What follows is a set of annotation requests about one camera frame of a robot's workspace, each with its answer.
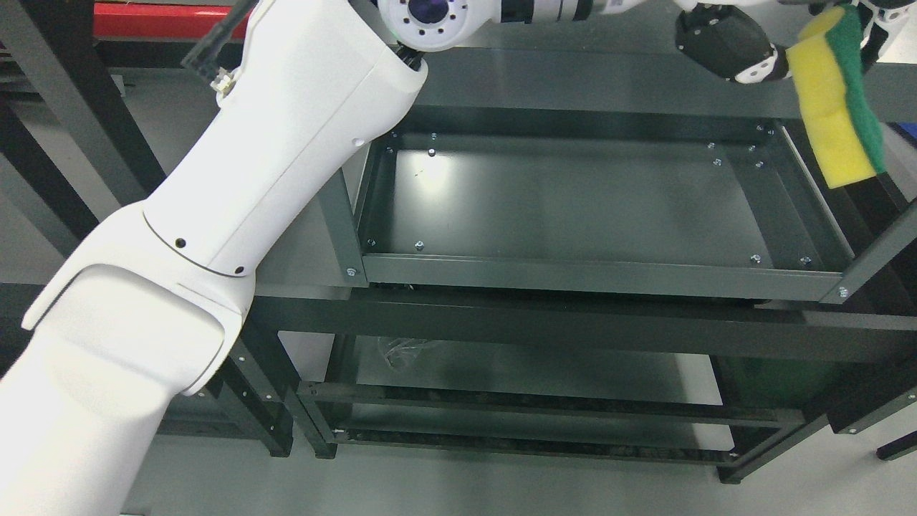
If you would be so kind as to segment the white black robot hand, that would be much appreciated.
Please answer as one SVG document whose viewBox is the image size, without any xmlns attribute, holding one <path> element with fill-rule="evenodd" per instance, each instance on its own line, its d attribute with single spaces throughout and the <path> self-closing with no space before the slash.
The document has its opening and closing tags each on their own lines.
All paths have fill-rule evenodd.
<svg viewBox="0 0 917 516">
<path fill-rule="evenodd" d="M 805 1 L 813 19 L 789 48 L 744 10 L 757 1 L 677 1 L 676 49 L 721 79 L 787 79 L 806 65 L 855 77 L 880 59 L 915 11 L 913 1 Z"/>
</svg>

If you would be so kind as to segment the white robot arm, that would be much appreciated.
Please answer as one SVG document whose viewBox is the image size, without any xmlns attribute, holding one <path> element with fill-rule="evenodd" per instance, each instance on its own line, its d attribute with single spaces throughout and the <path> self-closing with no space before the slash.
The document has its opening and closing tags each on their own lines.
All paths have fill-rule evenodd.
<svg viewBox="0 0 917 516">
<path fill-rule="evenodd" d="M 175 396 L 241 333 L 256 268 L 427 78 L 423 54 L 487 23 L 579 21 L 590 1 L 259 1 L 219 113 L 147 199 L 102 220 L 26 311 L 2 378 L 2 513 L 117 515 Z"/>
</svg>

